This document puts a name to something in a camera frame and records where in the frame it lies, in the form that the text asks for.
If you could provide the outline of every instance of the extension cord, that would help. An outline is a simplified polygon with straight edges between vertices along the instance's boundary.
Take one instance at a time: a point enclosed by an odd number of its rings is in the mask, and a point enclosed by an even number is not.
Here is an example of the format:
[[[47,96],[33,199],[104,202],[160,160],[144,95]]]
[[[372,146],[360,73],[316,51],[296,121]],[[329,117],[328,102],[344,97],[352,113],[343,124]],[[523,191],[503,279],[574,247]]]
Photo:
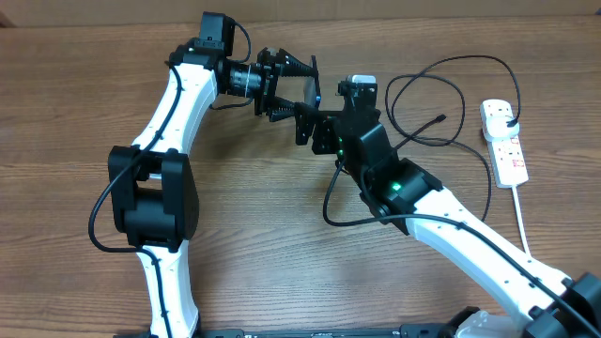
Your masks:
[[[524,153],[517,137],[519,124],[507,127],[507,121],[511,121],[514,114],[511,104],[504,100],[485,100],[480,105],[480,114],[490,161],[495,173],[495,182],[499,188],[511,188],[512,190],[522,245],[524,252],[530,255],[517,197],[517,186],[528,181]]]

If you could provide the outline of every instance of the white power cable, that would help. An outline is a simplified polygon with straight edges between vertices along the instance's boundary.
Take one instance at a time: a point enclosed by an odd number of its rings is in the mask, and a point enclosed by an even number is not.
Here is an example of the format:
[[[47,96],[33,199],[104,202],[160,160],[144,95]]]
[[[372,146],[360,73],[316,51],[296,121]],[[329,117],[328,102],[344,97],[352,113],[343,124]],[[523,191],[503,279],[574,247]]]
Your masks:
[[[528,247],[528,241],[526,240],[526,231],[524,230],[524,221],[522,221],[522,209],[519,207],[519,198],[517,197],[517,186],[511,187],[511,192],[514,195],[514,205],[516,206],[517,226],[519,227],[519,236],[522,238],[522,246],[524,247],[524,253],[528,256],[530,254],[530,248]]]

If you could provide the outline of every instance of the black bracket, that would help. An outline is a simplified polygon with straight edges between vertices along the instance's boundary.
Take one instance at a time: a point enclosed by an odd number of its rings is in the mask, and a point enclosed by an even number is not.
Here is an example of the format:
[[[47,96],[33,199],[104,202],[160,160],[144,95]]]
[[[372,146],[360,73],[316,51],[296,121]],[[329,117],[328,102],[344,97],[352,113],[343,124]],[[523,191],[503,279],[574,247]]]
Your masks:
[[[289,52],[280,49],[277,52],[271,48],[264,48],[256,56],[256,64],[259,67],[259,74],[263,81],[263,91],[254,97],[254,114],[262,115],[267,113],[271,115],[273,110],[278,109],[278,102],[275,97],[275,90],[280,77],[309,77],[315,79],[314,107],[319,106],[321,101],[321,92],[319,88],[319,71],[317,70],[316,58],[311,56],[311,66],[305,65],[299,59]]]
[[[439,179],[407,158],[394,161],[390,165],[367,171],[371,192],[377,198],[372,207],[362,195],[362,200],[376,217],[402,215],[415,212],[415,203],[431,191],[441,191]],[[408,229],[405,219],[391,221],[405,235]]]
[[[598,330],[601,329],[601,281],[591,273],[585,273],[577,281],[565,279],[562,300],[581,314]],[[571,315],[563,312],[555,303],[543,310],[534,307],[529,311],[533,321],[524,329],[523,337],[568,338],[591,336]]]
[[[215,69],[220,59],[232,55],[234,28],[234,19],[220,13],[204,12],[198,38],[191,38],[186,44],[177,46],[169,55],[169,62]]]
[[[111,181],[140,153],[138,147],[114,146],[109,154]],[[139,188],[137,181],[161,175],[162,189]],[[176,253],[198,224],[198,194],[188,155],[175,149],[148,152],[111,191],[116,229],[134,247],[162,246]]]

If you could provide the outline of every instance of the plug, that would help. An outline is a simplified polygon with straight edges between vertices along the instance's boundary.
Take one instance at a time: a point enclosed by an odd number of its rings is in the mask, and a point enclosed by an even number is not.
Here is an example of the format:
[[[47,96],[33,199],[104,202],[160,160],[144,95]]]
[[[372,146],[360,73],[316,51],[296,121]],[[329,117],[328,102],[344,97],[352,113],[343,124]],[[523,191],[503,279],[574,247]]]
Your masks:
[[[485,100],[480,105],[482,130],[488,142],[512,138],[519,134],[511,104],[504,100]]]

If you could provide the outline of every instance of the black joint motor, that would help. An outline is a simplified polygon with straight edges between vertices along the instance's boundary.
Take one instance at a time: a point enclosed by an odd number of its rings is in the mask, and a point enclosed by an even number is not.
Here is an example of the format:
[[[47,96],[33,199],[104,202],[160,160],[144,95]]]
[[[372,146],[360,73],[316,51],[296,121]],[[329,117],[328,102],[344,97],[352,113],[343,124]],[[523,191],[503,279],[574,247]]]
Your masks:
[[[398,159],[379,123],[374,77],[349,76],[338,84],[338,94],[345,99],[343,111],[333,120],[340,142],[339,161],[345,160],[345,168],[362,187],[361,199],[375,217],[413,213],[417,201],[442,189],[440,181],[423,168]],[[408,235],[404,219],[391,223]]]
[[[232,55],[235,26],[234,19],[224,14],[204,12],[199,37],[177,46],[169,55],[169,62],[216,69],[220,61]]]
[[[262,87],[263,78],[257,64],[230,63],[227,94],[243,98],[256,98],[261,95]]]
[[[111,181],[139,153],[137,146],[114,146],[108,160]],[[161,190],[138,187],[138,181],[152,175],[161,175]],[[192,168],[188,155],[174,149],[148,152],[116,182],[111,197],[116,229],[134,247],[162,246],[175,253],[196,231],[199,205]]]

